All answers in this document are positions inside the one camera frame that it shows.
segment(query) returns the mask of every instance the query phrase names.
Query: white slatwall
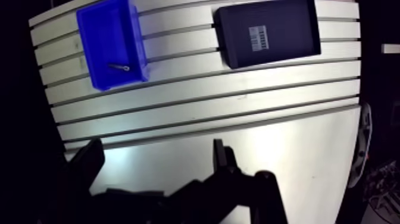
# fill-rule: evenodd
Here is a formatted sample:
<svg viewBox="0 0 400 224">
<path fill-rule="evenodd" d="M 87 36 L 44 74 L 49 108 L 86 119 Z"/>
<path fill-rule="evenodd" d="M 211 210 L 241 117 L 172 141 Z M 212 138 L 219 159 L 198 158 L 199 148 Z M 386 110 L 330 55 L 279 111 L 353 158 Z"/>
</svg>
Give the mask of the white slatwall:
<svg viewBox="0 0 400 224">
<path fill-rule="evenodd" d="M 94 2 L 74 0 L 29 21 L 46 96 L 68 149 L 93 136 L 111 144 L 358 102 L 361 35 L 354 2 L 315 2 L 321 55 L 231 70 L 217 51 L 213 13 L 255 1 L 136 0 L 153 61 L 150 81 L 108 92 L 92 87 L 77 27 L 76 10 Z"/>
</svg>

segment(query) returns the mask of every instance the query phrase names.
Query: black box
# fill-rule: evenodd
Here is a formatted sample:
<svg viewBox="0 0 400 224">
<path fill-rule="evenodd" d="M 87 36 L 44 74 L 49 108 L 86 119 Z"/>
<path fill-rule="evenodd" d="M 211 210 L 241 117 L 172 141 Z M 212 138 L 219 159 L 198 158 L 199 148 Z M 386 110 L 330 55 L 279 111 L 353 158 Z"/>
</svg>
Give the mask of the black box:
<svg viewBox="0 0 400 224">
<path fill-rule="evenodd" d="M 321 54 L 314 0 L 223 7 L 214 20 L 231 69 Z"/>
</svg>

